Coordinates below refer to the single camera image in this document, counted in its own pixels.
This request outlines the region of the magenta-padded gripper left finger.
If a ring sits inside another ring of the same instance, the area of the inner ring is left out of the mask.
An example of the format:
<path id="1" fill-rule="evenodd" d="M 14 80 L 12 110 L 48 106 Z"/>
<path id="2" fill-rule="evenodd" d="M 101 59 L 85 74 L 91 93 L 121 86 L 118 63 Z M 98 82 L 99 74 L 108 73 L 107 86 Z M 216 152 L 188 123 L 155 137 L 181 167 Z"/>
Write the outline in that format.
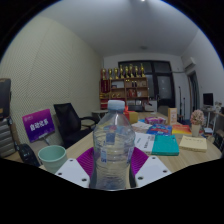
<path id="1" fill-rule="evenodd" d="M 69 158 L 55 175 L 83 188 L 88 188 L 93 170 L 93 148 L 90 148 L 77 159 Z"/>

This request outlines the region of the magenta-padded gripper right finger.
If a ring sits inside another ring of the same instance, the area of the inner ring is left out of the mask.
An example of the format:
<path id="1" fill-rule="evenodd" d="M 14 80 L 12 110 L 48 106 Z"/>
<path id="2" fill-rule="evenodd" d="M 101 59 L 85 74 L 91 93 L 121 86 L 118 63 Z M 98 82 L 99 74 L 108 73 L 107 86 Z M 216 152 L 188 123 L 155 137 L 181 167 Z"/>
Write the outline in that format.
<path id="1" fill-rule="evenodd" d="M 170 175 L 169 169 L 157 156 L 148 156 L 138 148 L 134 148 L 130 163 L 130 186 L 143 187 Z"/>

